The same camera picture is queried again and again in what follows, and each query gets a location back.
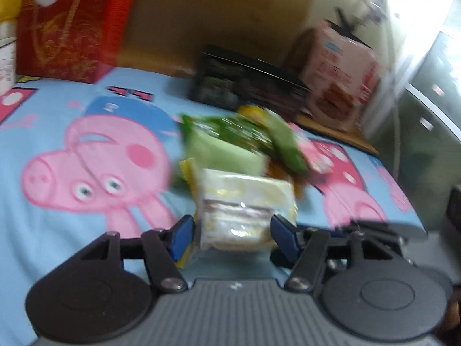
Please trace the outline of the white yellow sandwich cake packet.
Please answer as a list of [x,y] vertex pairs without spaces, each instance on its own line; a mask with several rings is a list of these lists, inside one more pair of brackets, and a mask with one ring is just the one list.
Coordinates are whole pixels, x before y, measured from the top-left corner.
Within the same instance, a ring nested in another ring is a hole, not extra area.
[[196,204],[194,243],[199,251],[270,250],[276,245],[270,234],[272,216],[297,224],[292,180],[201,169],[192,159],[180,161],[179,170]]

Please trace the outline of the green snack packet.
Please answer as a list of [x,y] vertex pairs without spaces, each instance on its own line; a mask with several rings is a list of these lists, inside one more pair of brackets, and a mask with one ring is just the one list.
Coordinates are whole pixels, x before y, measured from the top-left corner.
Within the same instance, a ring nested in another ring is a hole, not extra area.
[[297,185],[309,176],[292,126],[268,109],[243,106],[226,116],[182,114],[179,128],[185,155],[182,171],[220,170]]

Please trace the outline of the grey metal cabinet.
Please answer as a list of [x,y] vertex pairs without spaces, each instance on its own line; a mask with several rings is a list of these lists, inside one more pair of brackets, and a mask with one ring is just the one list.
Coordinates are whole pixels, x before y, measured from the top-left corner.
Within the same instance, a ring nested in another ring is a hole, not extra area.
[[363,126],[428,230],[441,227],[460,184],[460,40],[441,31],[397,97]]

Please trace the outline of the pink snack bag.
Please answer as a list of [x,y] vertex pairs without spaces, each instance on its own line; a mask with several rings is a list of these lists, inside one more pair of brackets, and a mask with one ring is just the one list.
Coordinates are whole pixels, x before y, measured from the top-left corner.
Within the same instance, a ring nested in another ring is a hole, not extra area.
[[356,127],[381,71],[372,48],[344,36],[327,20],[297,37],[283,68],[309,89],[304,109],[313,120],[343,132]]

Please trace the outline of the black cardboard box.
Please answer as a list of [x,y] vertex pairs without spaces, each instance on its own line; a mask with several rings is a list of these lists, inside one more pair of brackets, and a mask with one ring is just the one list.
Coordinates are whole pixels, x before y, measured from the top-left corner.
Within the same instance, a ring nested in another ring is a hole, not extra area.
[[255,105],[292,121],[309,93],[309,88],[285,69],[207,45],[200,55],[188,98],[233,112]]

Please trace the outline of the red gift bag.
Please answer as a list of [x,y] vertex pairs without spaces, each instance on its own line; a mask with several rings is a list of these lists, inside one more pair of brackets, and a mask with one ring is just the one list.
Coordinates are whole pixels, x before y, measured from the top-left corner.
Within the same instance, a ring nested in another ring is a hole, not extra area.
[[116,65],[133,0],[23,0],[16,71],[93,84]]

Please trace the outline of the wooden board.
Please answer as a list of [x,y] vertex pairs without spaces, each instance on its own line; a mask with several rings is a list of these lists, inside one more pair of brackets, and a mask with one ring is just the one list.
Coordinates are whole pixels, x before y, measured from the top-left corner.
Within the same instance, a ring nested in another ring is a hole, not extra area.
[[123,67],[188,77],[216,45],[280,64],[313,0],[134,0],[118,54]]

